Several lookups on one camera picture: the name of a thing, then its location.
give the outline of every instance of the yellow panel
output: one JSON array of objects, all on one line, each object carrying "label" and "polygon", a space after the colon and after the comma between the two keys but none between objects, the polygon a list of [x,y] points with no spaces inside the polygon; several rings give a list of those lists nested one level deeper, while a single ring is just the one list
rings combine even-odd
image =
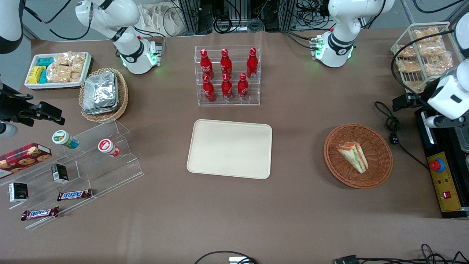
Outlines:
[{"label": "yellow panel", "polygon": [[[453,176],[448,168],[448,162],[446,161],[445,152],[440,152],[436,155],[428,157],[428,164],[436,159],[442,159],[445,162],[445,170],[443,172],[436,172],[430,170],[431,177],[433,178],[433,185],[437,193],[438,202],[440,203],[440,209],[442,212],[460,211],[461,204],[459,203],[458,194],[454,187]],[[443,198],[443,193],[449,192],[451,198]]]}]

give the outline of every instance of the robotic arm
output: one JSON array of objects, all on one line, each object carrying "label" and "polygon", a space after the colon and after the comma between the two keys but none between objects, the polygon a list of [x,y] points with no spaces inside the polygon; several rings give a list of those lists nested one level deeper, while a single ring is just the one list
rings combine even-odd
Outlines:
[{"label": "robotic arm", "polygon": [[430,128],[469,124],[469,13],[458,21],[454,36],[465,59],[427,85],[434,89],[428,104],[441,114],[426,119]]},{"label": "robotic arm", "polygon": [[329,13],[336,25],[333,31],[317,36],[323,44],[316,59],[332,68],[344,65],[362,28],[358,18],[387,13],[393,4],[394,0],[330,0]]},{"label": "robotic arm", "polygon": [[[14,51],[23,39],[22,16],[25,0],[0,1],[0,54]],[[34,125],[34,119],[45,119],[64,125],[62,110],[46,103],[34,105],[32,95],[21,94],[0,80],[0,137],[13,136],[17,128],[8,122]]]},{"label": "robotic arm", "polygon": [[139,39],[132,29],[140,12],[132,0],[85,0],[75,7],[78,20],[105,35],[121,54],[124,66],[143,74],[157,65],[155,42]]}]

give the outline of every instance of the red emergency stop button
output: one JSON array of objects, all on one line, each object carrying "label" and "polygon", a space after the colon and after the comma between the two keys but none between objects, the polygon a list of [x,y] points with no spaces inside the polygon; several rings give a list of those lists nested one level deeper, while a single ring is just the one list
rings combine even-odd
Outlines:
[{"label": "red emergency stop button", "polygon": [[445,170],[445,162],[442,159],[435,159],[430,162],[430,169],[436,172],[443,172]]}]

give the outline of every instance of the wicker basket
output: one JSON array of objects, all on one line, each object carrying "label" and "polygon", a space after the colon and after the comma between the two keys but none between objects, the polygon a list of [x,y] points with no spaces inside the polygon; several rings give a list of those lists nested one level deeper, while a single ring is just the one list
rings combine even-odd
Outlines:
[{"label": "wicker basket", "polygon": [[[368,170],[359,173],[336,149],[341,143],[360,143]],[[370,189],[382,184],[391,174],[393,155],[380,134],[361,124],[344,124],[334,128],[324,143],[324,158],[332,174],[346,185]]]},{"label": "wicker basket", "polygon": [[[110,69],[110,68],[104,68],[104,69],[99,69],[97,71],[94,71],[90,74],[91,75],[97,75],[101,74],[105,71],[111,71],[117,75],[117,88],[119,90],[119,109],[117,109],[116,112],[110,112],[110,113],[103,113],[103,114],[98,114],[98,115],[88,115],[85,112],[82,111],[82,115],[94,122],[98,123],[105,123],[106,121],[112,120],[112,119],[118,119],[119,117],[122,116],[122,114],[125,111],[125,108],[127,107],[127,103],[129,101],[129,91],[127,89],[127,83],[124,80],[124,77],[122,74],[116,70],[116,69]],[[80,88],[80,97],[78,98],[78,103],[80,106],[83,108],[83,92],[84,92],[84,85],[85,83],[82,83],[82,87]]]}]

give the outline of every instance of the small black box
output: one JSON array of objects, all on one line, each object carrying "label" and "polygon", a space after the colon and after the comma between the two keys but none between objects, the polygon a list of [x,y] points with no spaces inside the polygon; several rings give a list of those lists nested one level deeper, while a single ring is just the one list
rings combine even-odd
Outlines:
[{"label": "small black box", "polygon": [[24,202],[28,200],[28,185],[21,182],[12,182],[8,185],[10,202]]},{"label": "small black box", "polygon": [[52,176],[54,178],[54,182],[58,183],[68,183],[68,174],[67,174],[67,168],[64,165],[60,164],[54,164],[51,167],[52,169]]}]

